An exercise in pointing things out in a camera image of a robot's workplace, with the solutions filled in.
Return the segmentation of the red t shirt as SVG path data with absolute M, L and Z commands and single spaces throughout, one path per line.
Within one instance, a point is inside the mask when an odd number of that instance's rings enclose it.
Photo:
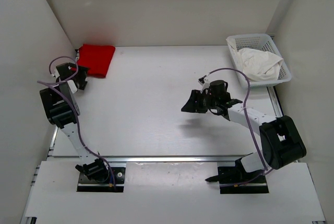
M 79 48 L 78 65 L 88 68 L 88 76 L 105 78 L 116 48 L 111 45 L 84 44 Z

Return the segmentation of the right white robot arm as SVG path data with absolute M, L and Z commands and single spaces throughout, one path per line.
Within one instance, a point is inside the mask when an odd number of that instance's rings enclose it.
M 260 137 L 256 152 L 235 161 L 226 172 L 209 177 L 206 182 L 241 185 L 262 175 L 266 170 L 282 167 L 306 156 L 306 147 L 291 117 L 275 117 L 247 108 L 245 101 L 231 98 L 228 83 L 223 80 L 204 82 L 201 90 L 192 90 L 181 108 L 186 113 L 211 112 L 249 129 Z

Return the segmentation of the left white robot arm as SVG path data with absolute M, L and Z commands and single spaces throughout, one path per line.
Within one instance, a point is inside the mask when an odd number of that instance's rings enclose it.
M 89 68 L 74 63 L 57 65 L 53 73 L 56 84 L 40 90 L 40 97 L 48 121 L 67 136 L 76 150 L 80 158 L 76 169 L 88 180 L 107 183 L 110 178 L 108 167 L 99 154 L 89 150 L 80 139 L 78 129 L 80 110 L 74 93 L 86 88 L 88 70 Z

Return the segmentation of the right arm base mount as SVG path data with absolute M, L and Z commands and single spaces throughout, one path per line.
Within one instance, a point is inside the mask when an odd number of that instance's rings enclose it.
M 219 183 L 220 194 L 268 194 L 266 177 L 262 170 L 246 172 L 241 158 L 233 167 L 218 167 L 218 174 L 205 179 L 207 183 Z

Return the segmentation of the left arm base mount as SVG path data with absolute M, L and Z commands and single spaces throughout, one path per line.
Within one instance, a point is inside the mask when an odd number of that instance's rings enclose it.
M 84 175 L 83 168 L 80 165 L 76 165 L 76 169 L 80 172 L 77 192 L 122 193 L 124 191 L 126 167 L 112 167 L 115 183 L 113 183 L 108 170 L 102 172 L 102 175 L 94 180 Z

